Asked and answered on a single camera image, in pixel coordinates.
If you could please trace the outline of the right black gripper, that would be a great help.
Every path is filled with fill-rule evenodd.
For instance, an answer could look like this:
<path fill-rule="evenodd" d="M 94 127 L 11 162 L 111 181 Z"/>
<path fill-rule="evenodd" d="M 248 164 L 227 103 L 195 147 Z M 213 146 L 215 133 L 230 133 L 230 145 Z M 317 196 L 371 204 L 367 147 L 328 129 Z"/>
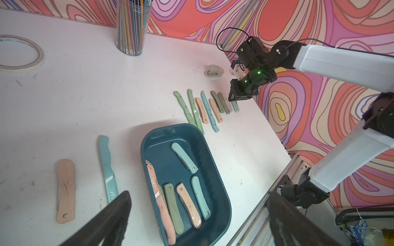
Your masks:
<path fill-rule="evenodd" d="M 277 79 L 274 70 L 266 71 L 263 69 L 251 70 L 240 81 L 232 79 L 230 81 L 229 101 L 248 100 L 258 95 L 258 89 L 268 83 L 272 83 Z"/>

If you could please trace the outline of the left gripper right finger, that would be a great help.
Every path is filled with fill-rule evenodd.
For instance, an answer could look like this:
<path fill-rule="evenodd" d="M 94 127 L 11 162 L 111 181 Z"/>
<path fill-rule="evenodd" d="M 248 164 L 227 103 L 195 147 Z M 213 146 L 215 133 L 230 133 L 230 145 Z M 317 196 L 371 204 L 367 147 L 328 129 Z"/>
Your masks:
<path fill-rule="evenodd" d="M 277 192 L 268 193 L 267 208 L 276 246 L 339 245 Z"/>

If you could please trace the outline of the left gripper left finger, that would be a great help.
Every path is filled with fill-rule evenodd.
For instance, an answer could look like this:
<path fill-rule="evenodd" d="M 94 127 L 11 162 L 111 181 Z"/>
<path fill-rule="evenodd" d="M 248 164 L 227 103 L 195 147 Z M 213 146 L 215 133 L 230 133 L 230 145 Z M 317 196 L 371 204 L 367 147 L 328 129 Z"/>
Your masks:
<path fill-rule="evenodd" d="M 123 191 L 62 245 L 120 246 L 125 238 L 131 207 L 130 194 Z"/>

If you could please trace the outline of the teal knife row end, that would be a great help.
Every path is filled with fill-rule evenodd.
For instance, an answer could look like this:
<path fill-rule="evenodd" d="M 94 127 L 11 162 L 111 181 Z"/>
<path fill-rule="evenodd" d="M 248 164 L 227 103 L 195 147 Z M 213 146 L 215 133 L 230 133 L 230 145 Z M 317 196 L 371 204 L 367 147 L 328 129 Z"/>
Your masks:
<path fill-rule="evenodd" d="M 236 101 L 232 101 L 231 104 L 232 104 L 232 107 L 233 107 L 235 113 L 240 112 L 240 108 L 239 108 Z"/>

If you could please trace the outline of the olive knife row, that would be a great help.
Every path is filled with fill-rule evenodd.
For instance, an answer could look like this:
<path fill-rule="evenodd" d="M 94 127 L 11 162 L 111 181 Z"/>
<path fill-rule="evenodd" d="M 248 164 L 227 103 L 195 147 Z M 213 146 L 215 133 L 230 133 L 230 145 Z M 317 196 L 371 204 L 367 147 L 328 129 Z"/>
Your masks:
<path fill-rule="evenodd" d="M 222 105 L 222 103 L 221 103 L 221 101 L 219 99 L 218 94 L 215 91 L 210 91 L 210 93 L 211 93 L 211 95 L 212 95 L 212 97 L 213 97 L 213 99 L 214 99 L 214 101 L 216 103 L 216 106 L 217 106 L 219 112 L 220 113 L 224 113 L 225 110 L 224 110 L 224 107 L 223 107 L 223 105 Z"/>

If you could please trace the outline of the teal knife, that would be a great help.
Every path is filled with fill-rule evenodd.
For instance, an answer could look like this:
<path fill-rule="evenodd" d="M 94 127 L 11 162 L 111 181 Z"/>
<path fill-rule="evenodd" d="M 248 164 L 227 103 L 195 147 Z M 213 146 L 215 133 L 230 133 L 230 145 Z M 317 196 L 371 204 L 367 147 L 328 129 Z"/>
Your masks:
<path fill-rule="evenodd" d="M 108 144 L 109 137 L 101 135 L 98 140 L 98 152 L 104 177 L 107 200 L 111 203 L 118 197 L 119 191 L 116 176 L 111 167 L 111 154 Z"/>
<path fill-rule="evenodd" d="M 191 157 L 186 153 L 186 151 L 177 142 L 171 144 L 171 149 L 177 154 L 184 166 L 191 172 L 195 174 L 199 169 Z"/>
<path fill-rule="evenodd" d="M 205 110 L 207 112 L 207 116 L 209 118 L 209 122 L 211 123 L 211 126 L 212 126 L 214 132 L 218 133 L 219 132 L 219 127 L 217 126 L 217 124 L 215 122 L 214 116 L 212 114 L 212 109 L 210 107 L 210 104 L 208 102 L 208 99 L 206 98 L 206 95 L 205 95 L 204 91 L 201 91 L 201 99 L 202 99 L 203 105 L 205 107 Z"/>

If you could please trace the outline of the long pink knife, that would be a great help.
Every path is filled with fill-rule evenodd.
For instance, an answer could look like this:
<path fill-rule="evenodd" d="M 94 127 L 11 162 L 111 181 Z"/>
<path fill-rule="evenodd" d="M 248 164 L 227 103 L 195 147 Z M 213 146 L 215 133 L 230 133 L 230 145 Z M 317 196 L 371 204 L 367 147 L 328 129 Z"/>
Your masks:
<path fill-rule="evenodd" d="M 149 161 L 146 161 L 146 166 L 151 181 L 151 186 L 153 188 L 153 192 L 155 195 L 155 199 L 159 208 L 160 218 L 166 233 L 167 242 L 170 246 L 173 246 L 176 243 L 176 234 L 175 234 L 174 225 L 169 215 L 166 202 L 164 201 L 164 198 L 160 192 L 159 183 L 153 165 Z"/>

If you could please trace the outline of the beige knife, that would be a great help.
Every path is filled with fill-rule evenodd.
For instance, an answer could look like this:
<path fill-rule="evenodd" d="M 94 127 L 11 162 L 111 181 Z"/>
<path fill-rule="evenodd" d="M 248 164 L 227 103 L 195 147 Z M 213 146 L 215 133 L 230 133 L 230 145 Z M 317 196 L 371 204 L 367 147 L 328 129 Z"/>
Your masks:
<path fill-rule="evenodd" d="M 62 159 L 57 167 L 59 205 L 56 221 L 64 224 L 76 217 L 76 167 L 73 161 Z"/>

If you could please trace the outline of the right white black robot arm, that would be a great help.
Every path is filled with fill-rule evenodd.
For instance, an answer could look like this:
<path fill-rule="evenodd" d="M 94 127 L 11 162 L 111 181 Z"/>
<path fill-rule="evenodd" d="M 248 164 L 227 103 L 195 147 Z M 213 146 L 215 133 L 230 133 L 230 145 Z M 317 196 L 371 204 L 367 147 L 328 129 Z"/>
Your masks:
<path fill-rule="evenodd" d="M 382 93 L 394 91 L 394 58 L 389 55 L 310 45 L 304 40 L 279 41 L 268 49 L 255 36 L 248 37 L 236 54 L 249 72 L 230 82 L 229 101 L 258 95 L 261 86 L 277 80 L 277 68 L 312 73 Z"/>

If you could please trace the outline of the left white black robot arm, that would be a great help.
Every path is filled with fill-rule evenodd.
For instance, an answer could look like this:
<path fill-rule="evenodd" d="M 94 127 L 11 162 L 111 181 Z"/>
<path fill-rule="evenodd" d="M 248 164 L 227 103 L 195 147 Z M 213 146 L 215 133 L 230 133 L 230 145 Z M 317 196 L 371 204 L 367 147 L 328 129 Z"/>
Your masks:
<path fill-rule="evenodd" d="M 335 186 L 394 146 L 394 95 L 382 93 L 363 119 L 297 184 L 278 181 L 264 197 L 268 226 L 277 246 L 334 246 L 335 240 L 297 207 L 329 198 Z M 108 138 L 98 142 L 108 206 L 65 241 L 67 246 L 119 246 L 132 206 L 128 191 L 117 192 Z M 202 132 L 191 124 L 149 132 L 141 145 L 142 165 L 162 239 L 167 246 L 211 246 L 227 231 L 231 204 Z"/>

